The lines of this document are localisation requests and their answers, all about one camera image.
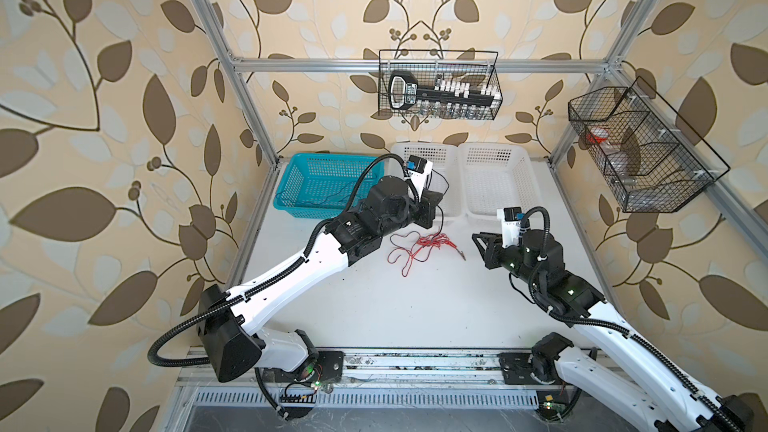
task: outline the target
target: teal plastic basket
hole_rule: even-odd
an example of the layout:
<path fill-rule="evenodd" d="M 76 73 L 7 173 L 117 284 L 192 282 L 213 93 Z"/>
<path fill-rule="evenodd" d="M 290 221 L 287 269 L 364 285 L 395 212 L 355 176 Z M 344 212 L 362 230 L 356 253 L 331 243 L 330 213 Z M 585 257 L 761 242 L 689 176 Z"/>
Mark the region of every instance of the teal plastic basket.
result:
<path fill-rule="evenodd" d="M 355 182 L 375 157 L 338 154 L 296 154 L 275 193 L 274 207 L 299 218 L 338 216 L 350 199 Z M 384 176 L 384 162 L 376 164 L 357 191 L 357 199 Z"/>

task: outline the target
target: black wire basket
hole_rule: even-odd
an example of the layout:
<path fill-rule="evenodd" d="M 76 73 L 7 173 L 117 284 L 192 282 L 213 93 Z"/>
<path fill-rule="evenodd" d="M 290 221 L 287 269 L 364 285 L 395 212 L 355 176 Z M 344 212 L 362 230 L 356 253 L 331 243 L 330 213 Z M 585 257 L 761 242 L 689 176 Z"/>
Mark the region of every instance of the black wire basket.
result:
<path fill-rule="evenodd" d="M 674 124 L 650 107 L 654 99 Z M 568 120 L 623 212 L 677 212 L 730 170 L 642 77 L 630 87 L 603 87 L 572 99 Z"/>
<path fill-rule="evenodd" d="M 494 120 L 504 97 L 498 52 L 379 51 L 379 110 L 401 116 Z"/>

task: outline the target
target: wallpaper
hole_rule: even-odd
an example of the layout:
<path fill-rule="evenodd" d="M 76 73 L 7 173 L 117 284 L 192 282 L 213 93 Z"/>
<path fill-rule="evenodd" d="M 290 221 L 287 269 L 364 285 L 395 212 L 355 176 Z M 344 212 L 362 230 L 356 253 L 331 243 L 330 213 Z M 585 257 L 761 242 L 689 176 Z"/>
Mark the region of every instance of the wallpaper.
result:
<path fill-rule="evenodd" d="M 444 120 L 379 109 L 378 81 L 346 73 L 256 72 L 246 78 L 278 155 L 377 154 L 395 142 L 501 142 L 549 156 L 568 124 L 566 104 L 586 91 L 584 74 L 500 74 L 496 119 Z"/>
<path fill-rule="evenodd" d="M 0 430 L 162 417 L 178 370 L 147 350 L 226 280 L 266 174 L 198 23 L 188 0 L 0 4 Z"/>
<path fill-rule="evenodd" d="M 768 217 L 768 0 L 661 0 L 646 27 L 628 71 L 679 107 L 734 168 L 723 180 Z M 742 394 L 768 430 L 768 266 L 706 196 L 675 214 L 621 213 L 586 147 L 559 171 L 620 307 L 693 376 Z"/>
<path fill-rule="evenodd" d="M 495 50 L 599 59 L 634 0 L 211 0 L 252 58 L 361 58 L 364 49 Z"/>

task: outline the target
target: black rack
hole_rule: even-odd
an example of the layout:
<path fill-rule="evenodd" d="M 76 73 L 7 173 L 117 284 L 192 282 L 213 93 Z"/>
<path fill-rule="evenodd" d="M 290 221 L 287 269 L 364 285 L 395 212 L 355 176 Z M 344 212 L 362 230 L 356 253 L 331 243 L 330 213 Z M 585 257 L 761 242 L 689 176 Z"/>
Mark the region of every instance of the black rack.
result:
<path fill-rule="evenodd" d="M 380 50 L 379 110 L 494 120 L 504 100 L 497 58 L 492 51 Z"/>
<path fill-rule="evenodd" d="M 654 99 L 668 108 L 673 126 L 649 106 Z M 730 170 L 642 77 L 630 87 L 603 87 L 572 99 L 568 120 L 623 212 L 677 212 Z"/>

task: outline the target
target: wire mesh basket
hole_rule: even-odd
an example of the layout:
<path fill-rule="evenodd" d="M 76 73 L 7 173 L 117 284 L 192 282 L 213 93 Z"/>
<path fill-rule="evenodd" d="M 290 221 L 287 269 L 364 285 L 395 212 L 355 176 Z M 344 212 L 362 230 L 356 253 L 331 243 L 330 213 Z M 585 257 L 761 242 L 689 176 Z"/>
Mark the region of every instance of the wire mesh basket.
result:
<path fill-rule="evenodd" d="M 497 58 L 491 51 L 380 50 L 379 110 L 403 117 L 494 120 L 504 100 Z"/>
<path fill-rule="evenodd" d="M 674 125 L 650 107 L 653 99 L 668 108 Z M 572 99 L 568 120 L 624 212 L 676 212 L 730 170 L 641 77 L 630 87 L 603 87 Z"/>

